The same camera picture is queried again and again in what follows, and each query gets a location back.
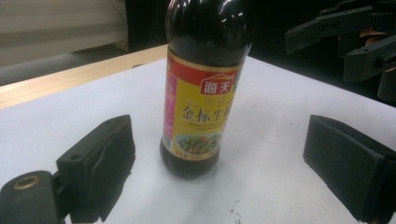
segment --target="wooden table edge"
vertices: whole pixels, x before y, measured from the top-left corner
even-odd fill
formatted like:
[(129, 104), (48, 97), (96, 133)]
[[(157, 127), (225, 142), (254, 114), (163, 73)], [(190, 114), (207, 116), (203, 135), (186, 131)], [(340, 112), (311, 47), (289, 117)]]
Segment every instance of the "wooden table edge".
[(139, 64), (158, 61), (166, 57), (166, 51), (167, 45), (162, 45), (2, 86), (0, 87), (0, 109), (67, 90), (101, 77), (111, 76)]

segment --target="white table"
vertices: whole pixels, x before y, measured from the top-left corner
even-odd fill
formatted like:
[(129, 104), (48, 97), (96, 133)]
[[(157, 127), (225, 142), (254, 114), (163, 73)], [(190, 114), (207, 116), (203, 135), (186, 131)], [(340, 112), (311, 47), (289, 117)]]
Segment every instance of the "white table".
[(396, 108), (247, 58), (218, 165), (182, 180), (159, 153), (165, 64), (0, 110), (0, 185), (35, 170), (54, 173), (85, 134), (130, 114), (136, 161), (106, 223), (358, 223), (304, 162), (309, 117), (337, 119), (396, 149)]

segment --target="yellow label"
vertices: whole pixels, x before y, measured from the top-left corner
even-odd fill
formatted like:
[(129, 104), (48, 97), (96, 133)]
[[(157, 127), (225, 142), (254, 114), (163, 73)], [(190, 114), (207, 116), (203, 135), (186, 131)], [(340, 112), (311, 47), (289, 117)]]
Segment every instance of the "yellow label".
[(219, 151), (241, 68), (190, 63), (168, 51), (163, 143), (173, 155), (200, 161)]

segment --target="soy sauce bottle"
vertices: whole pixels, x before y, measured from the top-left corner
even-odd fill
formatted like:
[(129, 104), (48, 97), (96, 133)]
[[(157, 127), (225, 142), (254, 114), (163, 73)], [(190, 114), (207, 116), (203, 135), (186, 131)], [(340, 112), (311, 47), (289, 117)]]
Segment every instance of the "soy sauce bottle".
[(167, 168), (181, 178), (208, 173), (251, 46), (250, 0), (172, 0), (163, 139)]

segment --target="bottle base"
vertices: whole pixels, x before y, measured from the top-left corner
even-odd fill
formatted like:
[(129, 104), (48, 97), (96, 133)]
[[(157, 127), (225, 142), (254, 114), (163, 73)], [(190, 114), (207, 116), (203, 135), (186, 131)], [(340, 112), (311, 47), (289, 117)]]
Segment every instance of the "bottle base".
[(182, 160), (168, 151), (163, 144), (163, 140), (160, 143), (160, 153), (168, 170), (182, 179), (194, 179), (207, 174), (219, 160), (219, 151), (213, 157), (204, 161)]

